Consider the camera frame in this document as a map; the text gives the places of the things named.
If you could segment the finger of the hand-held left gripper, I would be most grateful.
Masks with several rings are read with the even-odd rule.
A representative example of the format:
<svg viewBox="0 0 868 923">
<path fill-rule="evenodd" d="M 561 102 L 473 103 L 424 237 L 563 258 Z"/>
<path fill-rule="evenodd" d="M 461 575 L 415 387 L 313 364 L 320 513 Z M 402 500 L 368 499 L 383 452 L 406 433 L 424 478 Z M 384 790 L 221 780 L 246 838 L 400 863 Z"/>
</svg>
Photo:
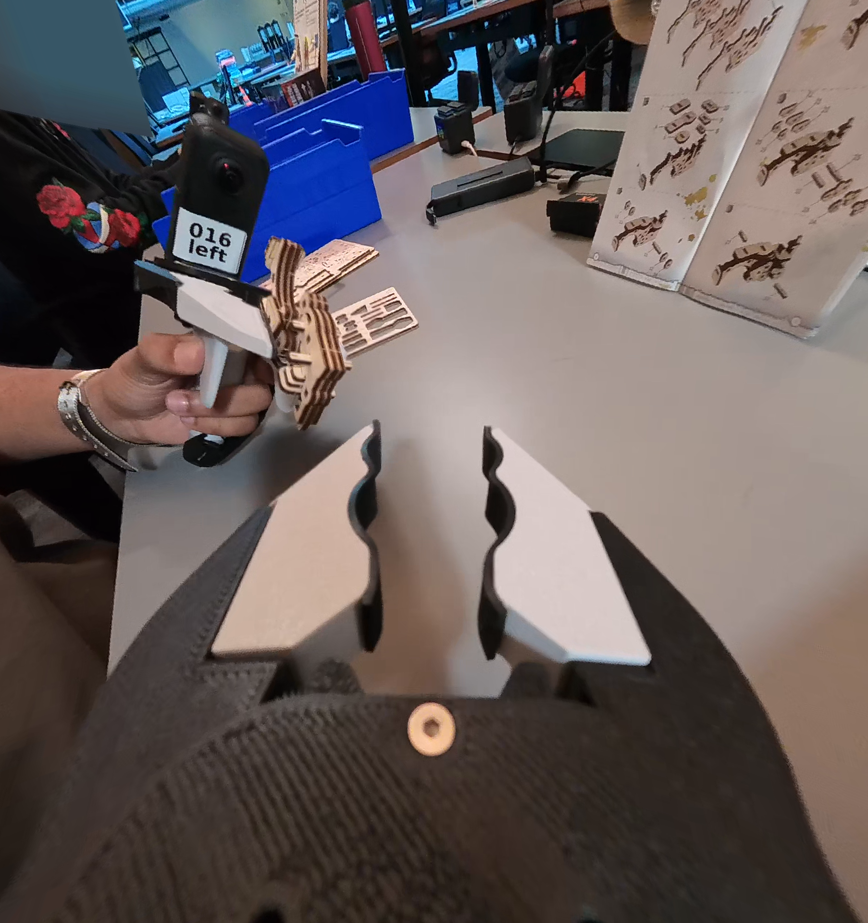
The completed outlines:
<svg viewBox="0 0 868 923">
<path fill-rule="evenodd" d="M 273 358 L 273 339 L 257 306 L 203 280 L 179 280 L 176 316 L 185 325 L 229 345 Z"/>
</svg>

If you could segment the plywood sheet stack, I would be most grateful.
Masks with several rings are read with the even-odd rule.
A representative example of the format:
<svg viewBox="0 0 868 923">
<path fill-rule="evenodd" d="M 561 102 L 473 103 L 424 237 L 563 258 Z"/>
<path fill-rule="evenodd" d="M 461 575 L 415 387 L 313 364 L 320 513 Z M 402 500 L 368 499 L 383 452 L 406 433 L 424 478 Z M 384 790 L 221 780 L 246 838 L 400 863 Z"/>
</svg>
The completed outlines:
<svg viewBox="0 0 868 923">
<path fill-rule="evenodd" d="M 321 293 L 378 256 L 379 252 L 371 246 L 332 240 L 300 261 L 294 288 Z"/>
</svg>

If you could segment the person's left hand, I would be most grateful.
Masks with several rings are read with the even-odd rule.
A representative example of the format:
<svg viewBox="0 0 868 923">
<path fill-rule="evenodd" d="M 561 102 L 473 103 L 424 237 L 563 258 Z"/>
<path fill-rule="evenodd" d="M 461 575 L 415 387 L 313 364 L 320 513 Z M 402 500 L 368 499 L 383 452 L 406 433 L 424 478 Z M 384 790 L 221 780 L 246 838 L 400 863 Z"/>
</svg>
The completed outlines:
<svg viewBox="0 0 868 923">
<path fill-rule="evenodd" d="M 267 362 L 250 359 L 242 382 L 222 387 L 209 408 L 197 385 L 204 360 L 198 336 L 151 333 L 92 376 L 82 396 L 106 430 L 132 444 L 175 446 L 195 433 L 250 435 L 273 400 Z"/>
</svg>

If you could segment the printed instruction sheet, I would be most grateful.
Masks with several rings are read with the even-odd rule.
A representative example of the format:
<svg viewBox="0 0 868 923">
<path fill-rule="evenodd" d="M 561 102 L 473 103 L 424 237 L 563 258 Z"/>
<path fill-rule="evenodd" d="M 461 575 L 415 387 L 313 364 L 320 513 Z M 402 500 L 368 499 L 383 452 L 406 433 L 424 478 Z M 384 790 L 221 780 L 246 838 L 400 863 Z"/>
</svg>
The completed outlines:
<svg viewBox="0 0 868 923">
<path fill-rule="evenodd" d="M 639 9 L 587 266 L 813 337 L 868 262 L 868 1 Z"/>
</svg>

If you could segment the black tablet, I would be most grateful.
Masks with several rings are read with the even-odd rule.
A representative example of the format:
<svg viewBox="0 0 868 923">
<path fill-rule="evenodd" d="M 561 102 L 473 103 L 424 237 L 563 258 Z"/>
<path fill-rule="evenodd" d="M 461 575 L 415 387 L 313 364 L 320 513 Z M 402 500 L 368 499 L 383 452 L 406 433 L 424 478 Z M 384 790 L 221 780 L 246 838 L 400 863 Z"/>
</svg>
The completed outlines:
<svg viewBox="0 0 868 923">
<path fill-rule="evenodd" d="M 549 169 L 611 177 L 625 133 L 600 129 L 570 129 L 536 151 Z"/>
</svg>

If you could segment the black charger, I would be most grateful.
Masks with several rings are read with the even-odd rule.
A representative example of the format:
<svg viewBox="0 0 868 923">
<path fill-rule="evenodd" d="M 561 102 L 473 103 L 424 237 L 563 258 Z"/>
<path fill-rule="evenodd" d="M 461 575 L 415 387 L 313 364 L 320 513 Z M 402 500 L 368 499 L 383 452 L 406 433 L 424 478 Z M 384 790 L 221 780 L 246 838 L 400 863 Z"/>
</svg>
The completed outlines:
<svg viewBox="0 0 868 923">
<path fill-rule="evenodd" d="M 451 100 L 434 113 L 434 124 L 441 150 L 449 156 L 474 153 L 475 135 L 473 112 L 468 104 Z"/>
</svg>

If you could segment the blue plastic bin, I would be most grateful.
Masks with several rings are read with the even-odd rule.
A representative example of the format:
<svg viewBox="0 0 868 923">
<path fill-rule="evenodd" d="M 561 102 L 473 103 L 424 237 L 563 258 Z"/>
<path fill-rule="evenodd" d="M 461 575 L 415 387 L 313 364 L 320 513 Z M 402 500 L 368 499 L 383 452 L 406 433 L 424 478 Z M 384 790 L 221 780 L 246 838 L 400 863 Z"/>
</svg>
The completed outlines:
<svg viewBox="0 0 868 923">
<path fill-rule="evenodd" d="M 358 127 L 366 155 L 375 161 L 414 142 L 403 70 L 377 72 L 325 89 L 313 70 L 284 80 L 279 94 L 230 114 L 232 130 L 263 148 L 290 134 L 319 131 L 325 122 Z"/>
<path fill-rule="evenodd" d="M 245 283 L 267 274 L 264 254 L 271 237 L 286 238 L 312 253 L 381 218 L 358 127 L 325 122 L 317 132 L 300 130 L 260 147 L 270 173 L 243 265 Z M 162 247 L 173 188 L 162 195 L 165 216 L 152 224 Z"/>
</svg>

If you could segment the grey desk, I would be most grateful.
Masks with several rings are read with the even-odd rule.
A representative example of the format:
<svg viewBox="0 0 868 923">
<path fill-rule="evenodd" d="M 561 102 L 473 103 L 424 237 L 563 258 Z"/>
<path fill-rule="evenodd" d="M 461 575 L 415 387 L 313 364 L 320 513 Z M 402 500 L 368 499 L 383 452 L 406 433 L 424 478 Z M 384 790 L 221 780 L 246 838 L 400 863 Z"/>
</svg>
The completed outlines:
<svg viewBox="0 0 868 923">
<path fill-rule="evenodd" d="M 809 340 L 586 266 L 530 192 L 428 224 L 482 168 L 435 145 L 374 175 L 379 256 L 338 308 L 394 287 L 418 328 L 360 355 L 322 421 L 276 414 L 224 465 L 158 449 L 126 483 L 110 662 L 256 508 L 382 425 L 384 624 L 355 669 L 384 695 L 492 697 L 476 611 L 482 436 L 497 426 L 606 514 L 749 677 L 836 877 L 868 921 L 868 273 Z"/>
</svg>

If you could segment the plywood parts sheet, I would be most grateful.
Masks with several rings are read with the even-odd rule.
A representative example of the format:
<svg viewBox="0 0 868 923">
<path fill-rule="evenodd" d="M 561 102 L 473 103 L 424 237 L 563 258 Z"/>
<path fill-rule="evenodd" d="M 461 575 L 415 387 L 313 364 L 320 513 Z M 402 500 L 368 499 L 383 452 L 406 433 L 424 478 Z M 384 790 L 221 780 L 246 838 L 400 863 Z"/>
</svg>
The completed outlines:
<svg viewBox="0 0 868 923">
<path fill-rule="evenodd" d="M 394 287 L 332 313 L 348 359 L 417 329 L 418 320 Z"/>
</svg>

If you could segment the black upright device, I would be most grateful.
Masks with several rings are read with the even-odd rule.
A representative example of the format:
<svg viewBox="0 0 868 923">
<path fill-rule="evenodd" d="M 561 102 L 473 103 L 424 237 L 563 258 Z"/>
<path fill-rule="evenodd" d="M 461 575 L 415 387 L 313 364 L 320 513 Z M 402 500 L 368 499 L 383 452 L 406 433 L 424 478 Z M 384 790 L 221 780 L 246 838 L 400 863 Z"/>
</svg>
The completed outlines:
<svg viewBox="0 0 868 923">
<path fill-rule="evenodd" d="M 535 138 L 542 126 L 543 109 L 554 69 L 555 46 L 520 54 L 505 75 L 511 87 L 504 104 L 506 140 L 511 147 Z"/>
</svg>

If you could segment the white standing banner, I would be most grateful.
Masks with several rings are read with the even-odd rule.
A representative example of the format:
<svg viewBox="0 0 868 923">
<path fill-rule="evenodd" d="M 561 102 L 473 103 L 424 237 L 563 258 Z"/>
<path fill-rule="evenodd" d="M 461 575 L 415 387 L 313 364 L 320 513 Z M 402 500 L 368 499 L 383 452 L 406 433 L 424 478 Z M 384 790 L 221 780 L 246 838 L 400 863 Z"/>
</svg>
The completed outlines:
<svg viewBox="0 0 868 923">
<path fill-rule="evenodd" d="M 318 71 L 323 82 L 328 74 L 328 3 L 292 2 L 295 73 Z"/>
</svg>

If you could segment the tan round object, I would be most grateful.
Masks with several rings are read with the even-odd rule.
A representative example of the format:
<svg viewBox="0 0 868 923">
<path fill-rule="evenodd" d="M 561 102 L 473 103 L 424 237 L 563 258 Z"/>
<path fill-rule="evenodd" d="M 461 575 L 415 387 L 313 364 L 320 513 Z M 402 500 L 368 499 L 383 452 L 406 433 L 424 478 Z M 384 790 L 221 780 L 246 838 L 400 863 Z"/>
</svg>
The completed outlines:
<svg viewBox="0 0 868 923">
<path fill-rule="evenodd" d="M 647 46 L 657 20 L 660 1 L 609 1 L 613 27 L 620 38 L 633 45 Z"/>
</svg>

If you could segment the layered wooden puzzle model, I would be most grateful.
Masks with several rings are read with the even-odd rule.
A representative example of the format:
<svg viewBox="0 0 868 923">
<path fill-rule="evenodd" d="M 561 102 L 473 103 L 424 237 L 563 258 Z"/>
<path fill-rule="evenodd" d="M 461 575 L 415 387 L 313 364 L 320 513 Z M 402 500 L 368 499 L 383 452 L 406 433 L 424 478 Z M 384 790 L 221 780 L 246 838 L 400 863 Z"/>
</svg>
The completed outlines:
<svg viewBox="0 0 868 923">
<path fill-rule="evenodd" d="M 326 299 L 295 285 L 304 255 L 299 244 L 270 238 L 264 254 L 270 278 L 260 300 L 272 342 L 275 400 L 300 431 L 318 424 L 351 369 Z"/>
</svg>

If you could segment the small black box red label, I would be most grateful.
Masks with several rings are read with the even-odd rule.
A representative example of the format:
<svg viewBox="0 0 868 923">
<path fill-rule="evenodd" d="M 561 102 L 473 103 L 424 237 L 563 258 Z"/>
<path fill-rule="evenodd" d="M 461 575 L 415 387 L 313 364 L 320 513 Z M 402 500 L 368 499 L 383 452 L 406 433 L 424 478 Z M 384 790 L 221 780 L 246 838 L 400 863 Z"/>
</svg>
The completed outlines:
<svg viewBox="0 0 868 923">
<path fill-rule="evenodd" d="M 593 239 L 607 196 L 576 192 L 546 202 L 550 231 L 555 235 Z"/>
</svg>

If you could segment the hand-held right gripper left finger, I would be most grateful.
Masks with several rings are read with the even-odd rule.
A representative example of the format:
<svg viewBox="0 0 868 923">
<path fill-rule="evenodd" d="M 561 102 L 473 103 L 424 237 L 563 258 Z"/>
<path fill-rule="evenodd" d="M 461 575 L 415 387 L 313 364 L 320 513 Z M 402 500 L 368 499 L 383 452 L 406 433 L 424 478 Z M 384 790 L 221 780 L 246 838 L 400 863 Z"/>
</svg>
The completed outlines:
<svg viewBox="0 0 868 923">
<path fill-rule="evenodd" d="M 369 528 L 381 467 L 374 420 L 271 503 L 211 644 L 214 660 L 273 658 L 308 675 L 376 649 L 382 577 Z"/>
</svg>

